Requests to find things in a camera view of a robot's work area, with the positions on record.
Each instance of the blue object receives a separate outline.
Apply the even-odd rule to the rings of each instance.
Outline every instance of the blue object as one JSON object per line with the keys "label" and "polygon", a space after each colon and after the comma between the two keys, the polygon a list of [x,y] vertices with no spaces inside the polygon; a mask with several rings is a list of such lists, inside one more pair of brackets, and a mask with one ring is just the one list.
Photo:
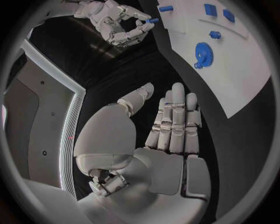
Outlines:
{"label": "blue object", "polygon": [[232,14],[228,9],[223,10],[224,17],[227,18],[230,22],[235,23],[234,14]]}
{"label": "blue object", "polygon": [[218,31],[211,31],[209,33],[209,36],[213,39],[221,39],[221,37],[222,37],[221,33]]}
{"label": "blue object", "polygon": [[206,15],[217,16],[216,6],[211,4],[204,4]]}
{"label": "blue object", "polygon": [[163,7],[159,7],[159,10],[161,12],[167,12],[167,11],[173,11],[173,6],[163,6]]}
{"label": "blue object", "polygon": [[150,20],[146,20],[146,22],[150,22],[150,23],[156,23],[158,22],[159,19],[158,18],[154,18],[154,19],[150,19]]}
{"label": "blue object", "polygon": [[202,69],[212,65],[214,60],[214,54],[212,48],[207,43],[198,43],[196,45],[196,58],[197,62],[194,67],[196,69]]}

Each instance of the blue part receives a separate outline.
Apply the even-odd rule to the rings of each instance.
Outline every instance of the blue part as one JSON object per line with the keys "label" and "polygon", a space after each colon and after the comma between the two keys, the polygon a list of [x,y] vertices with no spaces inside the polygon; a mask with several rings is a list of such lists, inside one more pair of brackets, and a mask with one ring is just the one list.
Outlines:
{"label": "blue part", "polygon": [[159,7],[159,10],[161,12],[167,12],[167,11],[173,11],[173,6],[163,6],[163,7]]}
{"label": "blue part", "polygon": [[196,59],[197,62],[194,65],[196,69],[211,66],[214,60],[212,48],[207,43],[198,43],[196,45]]}
{"label": "blue part", "polygon": [[221,39],[221,37],[222,37],[221,33],[218,31],[211,31],[209,33],[209,36],[213,39]]}
{"label": "blue part", "polygon": [[234,14],[232,14],[228,9],[223,10],[224,17],[227,18],[230,22],[235,23]]}
{"label": "blue part", "polygon": [[206,15],[217,16],[216,6],[211,4],[204,4]]}
{"label": "blue part", "polygon": [[150,23],[156,23],[158,22],[159,19],[158,18],[154,18],[154,19],[150,19],[150,20],[146,20],[146,22],[150,22]]}

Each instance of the blue gear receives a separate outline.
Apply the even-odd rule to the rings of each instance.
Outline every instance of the blue gear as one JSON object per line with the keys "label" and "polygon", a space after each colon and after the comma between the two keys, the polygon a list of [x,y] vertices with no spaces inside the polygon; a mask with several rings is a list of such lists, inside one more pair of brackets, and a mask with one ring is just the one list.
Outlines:
{"label": "blue gear", "polygon": [[196,45],[196,58],[197,62],[194,65],[196,69],[211,66],[214,60],[212,48],[207,43],[198,43]]}

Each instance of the white panel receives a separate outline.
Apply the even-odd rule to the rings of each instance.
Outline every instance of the white panel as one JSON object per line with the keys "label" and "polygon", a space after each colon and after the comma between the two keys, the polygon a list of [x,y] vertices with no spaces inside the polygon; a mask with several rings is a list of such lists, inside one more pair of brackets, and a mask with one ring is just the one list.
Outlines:
{"label": "white panel", "polygon": [[[216,0],[159,0],[159,3],[160,6],[180,5],[177,10],[174,9],[165,27],[168,28],[172,49],[193,68],[197,62],[196,45],[206,42],[211,46],[213,64],[194,69],[230,118],[259,93],[270,77],[266,59],[257,42],[236,16],[235,23],[223,16],[225,7]],[[206,15],[204,4],[216,6],[217,18]],[[165,23],[167,18],[164,13],[160,12]],[[173,27],[178,21],[177,14],[183,17],[185,33],[177,26]],[[210,38],[209,33],[213,30],[222,34],[220,40]]]}

